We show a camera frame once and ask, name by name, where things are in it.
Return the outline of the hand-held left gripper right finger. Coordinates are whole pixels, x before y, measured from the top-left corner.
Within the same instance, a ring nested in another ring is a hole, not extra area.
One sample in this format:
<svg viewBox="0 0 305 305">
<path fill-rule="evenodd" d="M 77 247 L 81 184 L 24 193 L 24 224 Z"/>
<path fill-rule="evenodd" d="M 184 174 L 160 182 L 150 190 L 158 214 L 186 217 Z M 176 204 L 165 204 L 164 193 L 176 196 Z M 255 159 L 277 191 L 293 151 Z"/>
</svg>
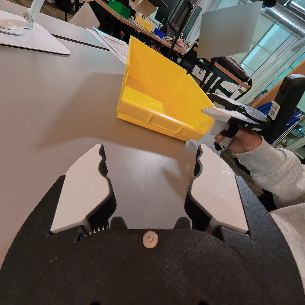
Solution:
<svg viewBox="0 0 305 305">
<path fill-rule="evenodd" d="M 247 233 L 249 227 L 236 175 L 227 163 L 201 144 L 193 174 L 184 206 L 192 229 L 213 234 L 218 227 L 224 227 Z"/>
</svg>

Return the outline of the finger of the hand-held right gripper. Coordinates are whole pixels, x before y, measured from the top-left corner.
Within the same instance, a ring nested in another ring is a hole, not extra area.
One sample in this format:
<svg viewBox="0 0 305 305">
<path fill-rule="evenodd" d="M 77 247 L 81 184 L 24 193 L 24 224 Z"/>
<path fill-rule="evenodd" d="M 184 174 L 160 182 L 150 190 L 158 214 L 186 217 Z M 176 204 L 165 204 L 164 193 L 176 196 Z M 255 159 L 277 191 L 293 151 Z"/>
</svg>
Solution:
<svg viewBox="0 0 305 305">
<path fill-rule="evenodd" d="M 206 95 L 212 101 L 212 103 L 221 105 L 225 110 L 237 111 L 237 109 L 243 105 L 238 101 L 232 100 L 231 98 L 224 97 L 216 93 L 207 93 Z"/>
<path fill-rule="evenodd" d="M 226 110 L 217 107 L 208 107 L 202 109 L 201 112 L 209 117 L 214 118 L 215 120 L 222 121 L 225 123 L 227 123 L 232 118 L 243 121 L 248 120 L 248 117 L 237 111 Z"/>
</svg>

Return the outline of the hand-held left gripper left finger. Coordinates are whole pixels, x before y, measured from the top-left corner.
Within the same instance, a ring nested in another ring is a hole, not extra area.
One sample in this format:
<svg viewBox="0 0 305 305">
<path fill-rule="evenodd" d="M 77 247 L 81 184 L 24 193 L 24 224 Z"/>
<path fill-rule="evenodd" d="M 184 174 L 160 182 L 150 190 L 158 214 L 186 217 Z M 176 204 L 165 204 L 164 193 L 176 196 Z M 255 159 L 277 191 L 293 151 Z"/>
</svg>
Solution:
<svg viewBox="0 0 305 305">
<path fill-rule="evenodd" d="M 116 199 L 107 176 L 104 146 L 97 144 L 66 172 L 52 233 L 82 227 L 86 235 L 104 231 L 116 210 Z"/>
</svg>

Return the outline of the person's right forearm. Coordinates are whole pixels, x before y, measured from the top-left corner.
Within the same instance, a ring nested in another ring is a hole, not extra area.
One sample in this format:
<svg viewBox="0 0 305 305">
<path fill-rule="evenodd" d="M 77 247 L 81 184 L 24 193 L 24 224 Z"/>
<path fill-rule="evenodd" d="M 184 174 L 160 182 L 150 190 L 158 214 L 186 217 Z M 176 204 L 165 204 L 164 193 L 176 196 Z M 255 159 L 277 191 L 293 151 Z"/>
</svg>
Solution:
<svg viewBox="0 0 305 305">
<path fill-rule="evenodd" d="M 305 203 L 305 167 L 293 152 L 263 139 L 253 151 L 234 155 L 256 184 L 273 194 L 278 209 Z"/>
</svg>

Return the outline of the grey desk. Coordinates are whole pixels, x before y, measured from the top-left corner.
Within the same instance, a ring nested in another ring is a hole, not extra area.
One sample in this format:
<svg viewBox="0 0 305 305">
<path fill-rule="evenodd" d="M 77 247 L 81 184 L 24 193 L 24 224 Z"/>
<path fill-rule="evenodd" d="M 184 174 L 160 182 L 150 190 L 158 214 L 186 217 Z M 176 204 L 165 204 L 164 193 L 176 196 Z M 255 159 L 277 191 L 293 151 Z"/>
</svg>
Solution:
<svg viewBox="0 0 305 305">
<path fill-rule="evenodd" d="M 26 218 L 59 176 L 103 144 L 128 228 L 173 228 L 198 145 L 117 118 L 125 65 L 84 28 L 40 13 L 69 56 L 1 46 L 1 265 Z"/>
</svg>

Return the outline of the person's right hand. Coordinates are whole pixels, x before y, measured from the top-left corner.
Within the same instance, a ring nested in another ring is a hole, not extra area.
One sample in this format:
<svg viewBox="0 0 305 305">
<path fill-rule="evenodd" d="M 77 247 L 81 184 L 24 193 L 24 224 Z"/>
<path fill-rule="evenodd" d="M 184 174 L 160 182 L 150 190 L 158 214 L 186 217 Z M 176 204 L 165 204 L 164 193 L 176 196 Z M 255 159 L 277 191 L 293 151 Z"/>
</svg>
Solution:
<svg viewBox="0 0 305 305">
<path fill-rule="evenodd" d="M 256 131 L 240 128 L 231 139 L 228 149 L 234 154 L 242 154 L 255 150 L 261 143 L 262 138 Z"/>
</svg>

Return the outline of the blue striped jacket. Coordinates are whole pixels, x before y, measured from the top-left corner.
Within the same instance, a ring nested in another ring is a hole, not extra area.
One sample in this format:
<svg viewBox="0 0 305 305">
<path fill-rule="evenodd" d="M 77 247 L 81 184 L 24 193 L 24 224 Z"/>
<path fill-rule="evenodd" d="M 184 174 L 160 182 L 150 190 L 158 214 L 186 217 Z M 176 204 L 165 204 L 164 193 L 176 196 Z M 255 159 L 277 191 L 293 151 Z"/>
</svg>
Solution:
<svg viewBox="0 0 305 305">
<path fill-rule="evenodd" d="M 267 102 L 257 108 L 257 110 L 261 111 L 263 114 L 267 115 L 271 109 L 272 102 Z M 266 140 L 272 147 L 276 147 L 280 142 L 287 136 L 295 127 L 296 125 L 303 119 L 302 111 L 296 107 L 291 118 L 289 119 L 288 123 L 286 124 L 284 131 L 277 135 L 272 140 Z"/>
</svg>

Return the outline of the wooden workbench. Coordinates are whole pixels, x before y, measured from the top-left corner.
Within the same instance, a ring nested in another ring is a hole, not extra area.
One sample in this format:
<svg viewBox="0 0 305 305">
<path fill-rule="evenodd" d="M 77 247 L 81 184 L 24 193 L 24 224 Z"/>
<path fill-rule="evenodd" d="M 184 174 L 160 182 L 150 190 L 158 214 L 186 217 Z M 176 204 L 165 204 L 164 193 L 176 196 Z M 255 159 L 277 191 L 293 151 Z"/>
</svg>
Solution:
<svg viewBox="0 0 305 305">
<path fill-rule="evenodd" d="M 148 39 L 151 42 L 151 45 L 154 45 L 155 43 L 159 43 L 167 48 L 170 48 L 172 44 L 169 41 L 166 41 L 165 39 L 162 39 L 155 35 L 153 32 L 148 32 L 139 24 L 132 21 L 132 19 L 126 19 L 124 16 L 117 13 L 115 10 L 113 10 L 107 2 L 96 0 L 96 3 L 98 3 L 105 11 L 107 11 L 112 17 L 114 17 L 116 20 L 122 22 L 125 26 L 134 29 L 135 31 L 141 33 L 146 37 L 146 40 Z M 243 88 L 249 90 L 251 87 L 247 84 L 246 81 L 242 81 L 239 79 L 236 75 L 231 73 L 228 69 L 218 64 L 216 61 L 213 63 L 212 58 L 203 58 L 202 59 L 204 63 L 208 63 L 207 68 L 211 68 L 211 72 L 213 69 L 218 69 L 222 72 L 222 74 L 225 75 L 225 78 L 231 79 L 234 83 L 237 83 L 238 85 L 241 85 Z"/>
</svg>

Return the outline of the black bag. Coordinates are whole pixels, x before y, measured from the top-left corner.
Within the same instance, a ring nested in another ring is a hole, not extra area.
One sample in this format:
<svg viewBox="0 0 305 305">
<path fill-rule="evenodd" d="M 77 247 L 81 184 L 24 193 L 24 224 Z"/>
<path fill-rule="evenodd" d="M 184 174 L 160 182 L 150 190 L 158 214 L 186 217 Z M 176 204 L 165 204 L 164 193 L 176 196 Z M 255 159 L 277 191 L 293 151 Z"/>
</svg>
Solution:
<svg viewBox="0 0 305 305">
<path fill-rule="evenodd" d="M 249 75 L 246 73 L 246 71 L 242 68 L 242 66 L 235 61 L 230 56 L 222 56 L 218 57 L 216 60 L 216 63 L 218 63 L 220 66 L 222 66 L 224 69 L 232 73 L 235 77 L 237 77 L 242 82 L 248 83 L 252 82 L 252 79 L 249 77 Z"/>
</svg>

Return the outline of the person's grey sweatshirt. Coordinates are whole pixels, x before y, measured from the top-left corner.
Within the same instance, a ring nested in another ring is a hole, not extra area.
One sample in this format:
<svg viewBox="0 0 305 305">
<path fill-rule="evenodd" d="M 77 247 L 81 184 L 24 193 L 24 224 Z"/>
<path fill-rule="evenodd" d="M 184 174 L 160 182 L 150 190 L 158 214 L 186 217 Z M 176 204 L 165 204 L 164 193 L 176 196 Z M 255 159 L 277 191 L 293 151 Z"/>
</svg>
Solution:
<svg viewBox="0 0 305 305">
<path fill-rule="evenodd" d="M 280 208 L 270 212 L 270 215 L 291 249 L 305 287 L 305 204 Z"/>
</svg>

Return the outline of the small yellow plastic bin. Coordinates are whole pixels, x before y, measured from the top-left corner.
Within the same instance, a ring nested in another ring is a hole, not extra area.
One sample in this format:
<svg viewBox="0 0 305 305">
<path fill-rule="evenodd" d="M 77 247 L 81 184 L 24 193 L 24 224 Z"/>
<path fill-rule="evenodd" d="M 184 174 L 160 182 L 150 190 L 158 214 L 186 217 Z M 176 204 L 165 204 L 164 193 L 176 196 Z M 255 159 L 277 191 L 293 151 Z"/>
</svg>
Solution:
<svg viewBox="0 0 305 305">
<path fill-rule="evenodd" d="M 152 32 L 154 29 L 154 25 L 148 22 L 146 19 L 144 19 L 139 14 L 135 15 L 135 22 L 139 26 L 141 26 L 143 29 L 145 29 L 147 32 Z"/>
</svg>

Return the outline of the printed paper sheet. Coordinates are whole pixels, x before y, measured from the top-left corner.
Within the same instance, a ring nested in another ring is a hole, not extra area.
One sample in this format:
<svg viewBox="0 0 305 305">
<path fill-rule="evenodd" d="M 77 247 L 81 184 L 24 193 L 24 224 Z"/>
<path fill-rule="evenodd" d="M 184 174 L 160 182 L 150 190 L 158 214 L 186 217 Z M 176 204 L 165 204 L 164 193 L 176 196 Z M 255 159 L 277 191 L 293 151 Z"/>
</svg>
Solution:
<svg viewBox="0 0 305 305">
<path fill-rule="evenodd" d="M 93 36 L 95 36 L 109 51 L 111 51 L 122 63 L 127 63 L 128 44 L 111 35 L 108 35 L 97 28 L 86 28 Z"/>
</svg>

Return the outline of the green plastic bin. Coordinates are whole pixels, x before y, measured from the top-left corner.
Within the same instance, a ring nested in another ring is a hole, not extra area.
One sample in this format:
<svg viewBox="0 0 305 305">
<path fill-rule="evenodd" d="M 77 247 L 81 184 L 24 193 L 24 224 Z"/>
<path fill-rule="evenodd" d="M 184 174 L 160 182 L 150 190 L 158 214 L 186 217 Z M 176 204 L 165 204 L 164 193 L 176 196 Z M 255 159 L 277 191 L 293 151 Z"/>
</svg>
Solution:
<svg viewBox="0 0 305 305">
<path fill-rule="evenodd" d="M 121 16 L 123 16 L 126 19 L 129 19 L 131 15 L 131 10 L 127 6 L 122 4 L 120 1 L 109 0 L 108 5 Z"/>
</svg>

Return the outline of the white monitor stand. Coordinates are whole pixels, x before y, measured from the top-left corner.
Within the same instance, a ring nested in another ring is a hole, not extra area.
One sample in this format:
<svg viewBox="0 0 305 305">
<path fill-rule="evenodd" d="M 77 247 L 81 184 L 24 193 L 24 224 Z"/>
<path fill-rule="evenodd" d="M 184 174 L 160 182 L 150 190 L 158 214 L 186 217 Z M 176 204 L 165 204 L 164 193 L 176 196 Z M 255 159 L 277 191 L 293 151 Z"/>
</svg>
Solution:
<svg viewBox="0 0 305 305">
<path fill-rule="evenodd" d="M 23 16 L 0 11 L 0 45 L 42 51 L 58 55 L 70 55 L 62 43 L 44 27 L 35 22 L 43 0 L 34 0 Z"/>
</svg>

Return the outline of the silver ventilation duct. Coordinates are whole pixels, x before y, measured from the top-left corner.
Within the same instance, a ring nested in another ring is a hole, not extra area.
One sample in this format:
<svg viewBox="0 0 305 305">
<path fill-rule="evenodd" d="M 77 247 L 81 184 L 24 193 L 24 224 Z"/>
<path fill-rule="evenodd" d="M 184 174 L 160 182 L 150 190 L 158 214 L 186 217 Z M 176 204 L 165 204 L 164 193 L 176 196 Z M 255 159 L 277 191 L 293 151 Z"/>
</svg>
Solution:
<svg viewBox="0 0 305 305">
<path fill-rule="evenodd" d="M 261 13 L 298 39 L 305 37 L 304 18 L 299 17 L 284 6 L 276 4 L 274 7 L 265 7 Z"/>
</svg>

